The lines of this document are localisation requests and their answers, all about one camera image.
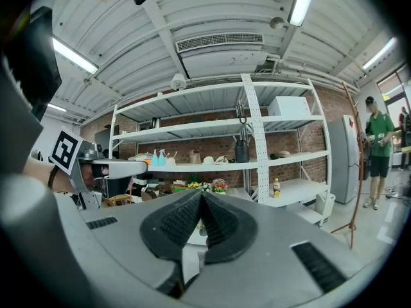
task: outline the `refrigerator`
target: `refrigerator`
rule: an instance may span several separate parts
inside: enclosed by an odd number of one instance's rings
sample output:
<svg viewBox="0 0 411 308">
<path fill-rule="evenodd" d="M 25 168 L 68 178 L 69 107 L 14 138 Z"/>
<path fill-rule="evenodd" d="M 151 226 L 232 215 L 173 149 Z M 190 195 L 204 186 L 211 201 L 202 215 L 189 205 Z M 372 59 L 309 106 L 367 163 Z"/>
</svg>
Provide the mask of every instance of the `refrigerator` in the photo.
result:
<svg viewBox="0 0 411 308">
<path fill-rule="evenodd" d="M 354 117 L 343 115 L 328 123 L 331 142 L 331 193 L 335 201 L 347 204 L 358 193 L 360 151 Z"/>
</svg>

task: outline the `black cap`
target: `black cap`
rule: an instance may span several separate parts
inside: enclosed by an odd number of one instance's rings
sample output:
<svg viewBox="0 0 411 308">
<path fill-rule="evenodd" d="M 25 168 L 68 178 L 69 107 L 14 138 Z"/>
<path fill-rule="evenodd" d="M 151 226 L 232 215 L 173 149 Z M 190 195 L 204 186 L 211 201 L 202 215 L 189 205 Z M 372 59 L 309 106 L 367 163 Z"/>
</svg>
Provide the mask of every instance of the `black cap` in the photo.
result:
<svg viewBox="0 0 411 308">
<path fill-rule="evenodd" d="M 368 106 L 368 105 L 373 104 L 374 102 L 375 102 L 375 99 L 371 96 L 368 96 L 367 99 L 365 100 L 365 105 Z"/>
</svg>

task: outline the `vent grille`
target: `vent grille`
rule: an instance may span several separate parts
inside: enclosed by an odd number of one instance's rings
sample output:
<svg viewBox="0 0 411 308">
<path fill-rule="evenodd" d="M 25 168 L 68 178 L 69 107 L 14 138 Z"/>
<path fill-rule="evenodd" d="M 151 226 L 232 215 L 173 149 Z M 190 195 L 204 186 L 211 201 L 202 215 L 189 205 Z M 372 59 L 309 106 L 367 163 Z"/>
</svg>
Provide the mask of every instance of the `vent grille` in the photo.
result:
<svg viewBox="0 0 411 308">
<path fill-rule="evenodd" d="M 112 223 L 116 223 L 117 219 L 115 217 L 107 217 L 99 220 L 89 221 L 86 225 L 90 229 L 96 229 L 104 226 L 111 225 Z"/>
<path fill-rule="evenodd" d="M 264 36 L 260 33 L 221 33 L 202 35 L 176 42 L 177 51 L 182 53 L 192 49 L 222 44 L 264 44 Z"/>
<path fill-rule="evenodd" d="M 346 281 L 345 277 L 311 243 L 298 244 L 291 249 L 323 292 L 328 293 Z"/>
</svg>

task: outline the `white metal shelving unit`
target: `white metal shelving unit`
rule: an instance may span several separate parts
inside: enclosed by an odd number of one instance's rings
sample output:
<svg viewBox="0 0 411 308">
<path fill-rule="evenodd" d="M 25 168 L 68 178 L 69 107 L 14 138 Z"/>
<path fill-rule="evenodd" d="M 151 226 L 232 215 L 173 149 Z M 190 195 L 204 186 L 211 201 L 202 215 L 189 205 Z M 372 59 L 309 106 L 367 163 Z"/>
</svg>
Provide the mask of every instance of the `white metal shelving unit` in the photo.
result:
<svg viewBox="0 0 411 308">
<path fill-rule="evenodd" d="M 230 137 L 240 135 L 246 131 L 253 136 L 256 143 L 257 159 L 248 163 L 233 163 L 223 165 L 202 165 L 202 164 L 177 164 L 176 166 L 153 167 L 149 166 L 149 171 L 161 172 L 208 172 L 208 171 L 231 171 L 231 170 L 251 170 L 258 172 L 258 186 L 252 187 L 252 196 L 244 188 L 230 189 L 228 194 L 239 196 L 245 199 L 257 200 L 258 203 L 273 207 L 285 207 L 292 210 L 310 223 L 322 222 L 322 216 L 315 211 L 306 208 L 300 201 L 315 197 L 317 194 L 325 193 L 328 198 L 331 186 L 331 152 L 328 128 L 324 112 L 322 110 L 317 93 L 310 79 L 308 84 L 252 81 L 249 74 L 241 75 L 241 82 L 223 83 L 186 89 L 157 96 L 145 101 L 132 104 L 118 109 L 115 106 L 112 127 L 110 133 L 109 155 L 112 157 L 114 141 L 136 142 L 138 144 L 182 141 L 190 139 L 204 139 L 211 137 Z M 304 115 L 295 117 L 286 116 L 261 116 L 261 109 L 266 108 L 277 96 L 302 96 L 306 92 L 312 92 L 319 115 Z M 249 108 L 251 117 L 242 124 L 238 118 L 223 119 L 215 121 L 205 121 L 189 124 L 179 124 L 175 126 L 164 126 L 156 129 L 141 130 L 139 132 L 125 133 L 114 136 L 114 125 L 117 115 L 121 114 L 139 123 L 148 122 L 152 117 L 170 119 L 180 116 L 195 116 L 210 112 L 223 112 L 236 110 L 236 105 L 242 101 L 246 108 Z M 297 129 L 306 126 L 314 121 L 322 123 L 326 149 L 318 152 L 300 152 L 292 154 L 287 158 L 269 160 L 265 141 L 266 133 L 294 131 L 298 136 L 299 143 L 304 135 L 304 130 Z M 325 157 L 327 161 L 327 180 L 320 184 L 311 181 L 302 163 L 307 160 Z M 300 163 L 301 178 L 281 182 L 281 197 L 274 198 L 272 185 L 269 179 L 269 167 L 284 164 Z"/>
</svg>

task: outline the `blue spray bottle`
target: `blue spray bottle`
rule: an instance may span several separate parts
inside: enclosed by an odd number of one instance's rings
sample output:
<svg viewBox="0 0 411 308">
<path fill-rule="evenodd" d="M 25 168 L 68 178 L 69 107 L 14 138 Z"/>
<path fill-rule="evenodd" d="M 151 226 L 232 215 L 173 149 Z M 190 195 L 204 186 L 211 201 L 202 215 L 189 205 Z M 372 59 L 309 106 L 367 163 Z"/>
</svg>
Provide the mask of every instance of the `blue spray bottle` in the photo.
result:
<svg viewBox="0 0 411 308">
<path fill-rule="evenodd" d="M 152 157 L 152 166 L 153 167 L 158 167 L 159 166 L 159 158 L 157 156 L 157 150 L 154 150 L 154 154 Z"/>
<path fill-rule="evenodd" d="M 159 166 L 165 166 L 166 165 L 166 157 L 164 156 L 164 150 L 160 150 L 160 157 L 159 157 Z"/>
</svg>

